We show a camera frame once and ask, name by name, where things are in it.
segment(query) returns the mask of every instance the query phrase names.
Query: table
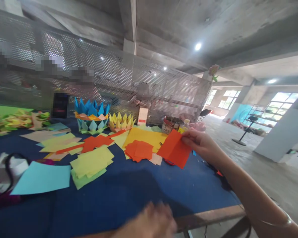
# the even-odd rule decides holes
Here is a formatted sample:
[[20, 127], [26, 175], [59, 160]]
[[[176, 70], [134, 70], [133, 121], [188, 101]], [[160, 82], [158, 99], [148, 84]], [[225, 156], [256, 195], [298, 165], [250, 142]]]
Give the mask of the table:
[[[75, 119], [58, 119], [69, 126], [76, 137]], [[41, 159], [37, 142], [20, 137], [32, 131], [19, 129], [0, 137], [0, 153], [19, 152], [31, 160]], [[232, 191], [225, 191], [214, 172], [190, 155], [183, 170], [162, 162], [161, 166], [144, 160], [126, 160], [116, 145], [107, 172], [77, 190], [70, 187], [44, 194], [28, 195], [15, 206], [0, 210], [0, 237], [73, 237], [117, 229], [138, 214], [149, 202], [168, 203], [179, 229], [192, 229], [217, 223], [245, 213]], [[69, 165], [77, 155], [67, 155], [57, 165]]]

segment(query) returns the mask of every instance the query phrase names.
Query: concrete floor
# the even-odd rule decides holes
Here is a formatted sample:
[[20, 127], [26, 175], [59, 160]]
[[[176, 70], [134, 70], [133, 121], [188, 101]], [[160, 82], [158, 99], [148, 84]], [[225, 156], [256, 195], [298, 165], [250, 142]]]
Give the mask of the concrete floor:
[[[298, 224], [298, 170], [284, 163], [275, 163], [253, 152], [263, 137], [248, 133], [242, 140], [247, 146], [241, 146], [233, 142], [232, 138], [241, 138], [244, 133], [242, 129], [222, 122], [222, 119], [212, 114], [203, 121], [207, 126], [206, 132]], [[208, 226], [207, 237], [221, 237], [238, 220]], [[205, 228], [202, 227], [191, 230], [191, 234], [193, 238], [204, 237], [204, 231]], [[251, 237], [257, 237], [254, 231]]]

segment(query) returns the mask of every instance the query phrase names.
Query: yellow origami crown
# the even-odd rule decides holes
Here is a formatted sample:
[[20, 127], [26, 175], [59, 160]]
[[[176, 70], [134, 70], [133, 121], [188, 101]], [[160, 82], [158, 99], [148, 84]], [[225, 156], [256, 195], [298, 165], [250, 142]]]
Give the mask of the yellow origami crown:
[[129, 130], [135, 124], [136, 119], [133, 119], [133, 116], [127, 114], [122, 117], [120, 112], [118, 112], [118, 116], [114, 113], [112, 116], [109, 114], [109, 128], [113, 132], [118, 132], [120, 130]]

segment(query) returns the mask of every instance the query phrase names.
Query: metal mesh panel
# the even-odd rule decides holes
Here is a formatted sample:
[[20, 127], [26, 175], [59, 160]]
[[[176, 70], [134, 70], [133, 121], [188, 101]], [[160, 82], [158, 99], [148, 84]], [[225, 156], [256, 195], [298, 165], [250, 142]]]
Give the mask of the metal mesh panel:
[[[150, 105], [148, 123], [161, 124], [166, 115], [196, 121], [211, 89], [210, 81], [3, 11], [0, 42], [11, 46], [9, 56], [2, 49], [3, 57], [9, 58], [8, 66], [0, 68], [3, 105], [49, 110], [53, 93], [63, 91], [72, 95], [71, 110], [74, 96], [98, 102], [101, 98], [112, 104], [111, 112], [137, 117], [134, 101], [138, 100]], [[38, 70], [39, 57], [62, 57], [63, 61], [51, 60], [53, 69], [44, 64]], [[93, 69], [94, 88], [70, 84], [73, 68], [83, 67]]]

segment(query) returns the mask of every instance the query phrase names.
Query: origami crown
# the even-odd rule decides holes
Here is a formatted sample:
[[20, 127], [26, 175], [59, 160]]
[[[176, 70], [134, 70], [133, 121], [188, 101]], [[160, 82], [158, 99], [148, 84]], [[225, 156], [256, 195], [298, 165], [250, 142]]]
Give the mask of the origami crown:
[[109, 114], [109, 128], [113, 132], [118, 132], [120, 130], [129, 130], [133, 127], [135, 124], [136, 119], [133, 119], [133, 116], [129, 115], [127, 117], [127, 114], [122, 117], [120, 112], [118, 112], [118, 116], [116, 114]]
[[108, 104], [104, 109], [103, 102], [97, 105], [97, 102], [93, 103], [88, 100], [84, 104], [83, 100], [80, 99], [78, 104], [75, 98], [75, 118], [77, 118], [78, 129], [81, 133], [89, 134], [100, 134], [106, 128], [108, 121], [108, 113], [110, 109], [110, 104]]
[[77, 119], [85, 120], [85, 121], [103, 121], [108, 119], [108, 113], [110, 109], [110, 104], [104, 109], [103, 102], [100, 105], [97, 105], [97, 102], [93, 103], [90, 100], [84, 104], [83, 100], [80, 99], [78, 104], [77, 99], [75, 98], [75, 117]]

